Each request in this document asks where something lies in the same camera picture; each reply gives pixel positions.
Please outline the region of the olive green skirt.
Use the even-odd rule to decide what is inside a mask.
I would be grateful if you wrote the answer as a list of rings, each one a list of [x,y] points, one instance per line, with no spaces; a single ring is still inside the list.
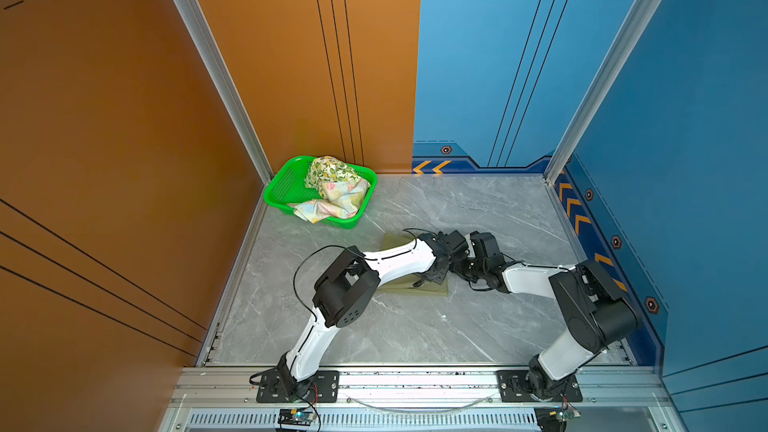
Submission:
[[[387,232],[380,244],[381,249],[390,249],[404,245],[410,241],[410,238],[405,236],[405,233],[391,233]],[[394,281],[381,285],[377,293],[394,293],[394,294],[407,294],[407,295],[424,295],[424,296],[442,296],[447,297],[449,295],[449,285],[445,281],[442,284],[436,284],[430,281],[424,281],[418,284],[420,277],[416,274],[406,275]]]

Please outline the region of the pastel floral skirt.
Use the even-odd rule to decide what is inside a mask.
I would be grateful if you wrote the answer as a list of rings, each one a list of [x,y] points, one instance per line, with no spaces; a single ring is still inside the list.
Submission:
[[[359,178],[348,181],[324,181],[318,183],[319,199],[290,203],[293,214],[304,221],[318,223],[334,218],[354,218],[362,209],[370,184]]]

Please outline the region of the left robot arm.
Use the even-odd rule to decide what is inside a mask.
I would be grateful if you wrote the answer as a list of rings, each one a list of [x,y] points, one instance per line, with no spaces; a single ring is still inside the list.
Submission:
[[[468,253],[460,232],[425,232],[378,252],[343,247],[316,280],[310,317],[296,344],[278,361],[280,383],[289,396],[302,397],[320,361],[340,331],[359,319],[380,286],[407,275],[440,284],[452,265]]]

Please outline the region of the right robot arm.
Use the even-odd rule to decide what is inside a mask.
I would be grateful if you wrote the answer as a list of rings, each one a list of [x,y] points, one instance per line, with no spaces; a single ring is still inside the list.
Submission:
[[[530,360],[516,386],[534,400],[566,398],[582,366],[642,326],[627,293],[594,260],[532,265],[503,254],[490,233],[475,231],[465,239],[465,257],[451,267],[455,274],[471,284],[483,281],[491,291],[549,298],[559,307],[566,331]]]

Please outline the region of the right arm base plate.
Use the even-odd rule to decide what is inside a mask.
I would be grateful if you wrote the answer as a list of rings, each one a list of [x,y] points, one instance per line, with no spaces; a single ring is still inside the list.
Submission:
[[[510,369],[497,371],[496,379],[501,399],[505,403],[583,401],[575,374],[552,380],[543,372]]]

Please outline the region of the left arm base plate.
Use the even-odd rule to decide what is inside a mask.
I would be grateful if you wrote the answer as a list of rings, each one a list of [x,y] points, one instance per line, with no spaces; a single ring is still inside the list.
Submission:
[[[270,368],[252,376],[250,382],[256,388],[257,403],[335,403],[339,377],[336,370],[319,370],[309,379],[286,386],[277,369]]]

